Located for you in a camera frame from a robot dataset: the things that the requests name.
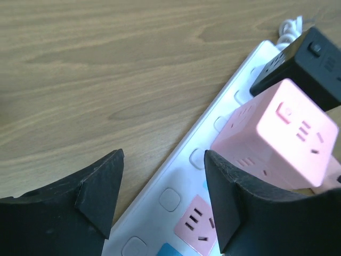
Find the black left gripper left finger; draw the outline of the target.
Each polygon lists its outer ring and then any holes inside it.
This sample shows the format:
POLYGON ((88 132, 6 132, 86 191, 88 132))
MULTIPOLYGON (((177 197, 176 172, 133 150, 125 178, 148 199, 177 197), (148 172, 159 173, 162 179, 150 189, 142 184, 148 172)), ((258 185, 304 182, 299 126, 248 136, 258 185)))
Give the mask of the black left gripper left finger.
POLYGON ((101 255, 110 236, 124 152, 20 197, 1 199, 1 255, 101 255))

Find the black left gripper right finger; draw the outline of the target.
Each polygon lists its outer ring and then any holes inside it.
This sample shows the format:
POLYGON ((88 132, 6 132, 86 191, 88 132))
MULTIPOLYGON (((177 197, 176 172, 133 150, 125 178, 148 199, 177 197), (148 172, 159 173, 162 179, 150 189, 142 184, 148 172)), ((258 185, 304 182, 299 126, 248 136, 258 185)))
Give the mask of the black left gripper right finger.
POLYGON ((220 252, 340 255, 340 189, 306 196, 239 169, 207 150, 205 173, 220 252))

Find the white multicolour power strip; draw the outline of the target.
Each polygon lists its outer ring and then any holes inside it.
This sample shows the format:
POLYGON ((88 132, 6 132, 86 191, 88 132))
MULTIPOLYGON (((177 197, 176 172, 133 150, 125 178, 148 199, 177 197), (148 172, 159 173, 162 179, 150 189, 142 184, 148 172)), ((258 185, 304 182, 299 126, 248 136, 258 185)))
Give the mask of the white multicolour power strip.
POLYGON ((175 226, 191 206, 197 224, 210 208, 204 154, 235 109, 251 99, 249 89, 279 50, 270 41, 255 47, 159 170, 111 229, 103 255, 197 255, 175 226))

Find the pink cube socket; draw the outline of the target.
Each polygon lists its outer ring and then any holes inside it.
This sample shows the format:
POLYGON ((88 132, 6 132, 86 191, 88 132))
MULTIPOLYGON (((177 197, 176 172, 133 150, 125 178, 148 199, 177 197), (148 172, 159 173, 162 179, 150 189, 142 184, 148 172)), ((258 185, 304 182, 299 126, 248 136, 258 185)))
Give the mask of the pink cube socket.
POLYGON ((234 166, 283 189, 322 185, 337 124, 292 80, 237 108, 211 149, 234 166))

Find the black cube socket adapter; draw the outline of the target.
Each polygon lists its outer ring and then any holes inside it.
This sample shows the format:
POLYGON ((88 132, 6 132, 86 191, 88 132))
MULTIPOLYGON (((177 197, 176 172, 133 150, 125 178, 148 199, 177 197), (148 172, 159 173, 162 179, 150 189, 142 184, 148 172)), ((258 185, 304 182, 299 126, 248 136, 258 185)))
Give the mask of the black cube socket adapter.
POLYGON ((255 97, 285 78, 322 110, 340 106, 340 49, 311 27, 264 66, 250 94, 255 97))

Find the small pink plug adapter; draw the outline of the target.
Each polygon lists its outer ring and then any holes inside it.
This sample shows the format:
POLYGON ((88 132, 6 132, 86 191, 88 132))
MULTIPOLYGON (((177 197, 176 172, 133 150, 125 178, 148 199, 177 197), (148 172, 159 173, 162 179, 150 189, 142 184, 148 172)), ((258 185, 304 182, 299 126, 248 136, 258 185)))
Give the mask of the small pink plug adapter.
POLYGON ((331 156, 322 185, 311 190, 315 194, 320 194, 340 187, 340 162, 331 156))

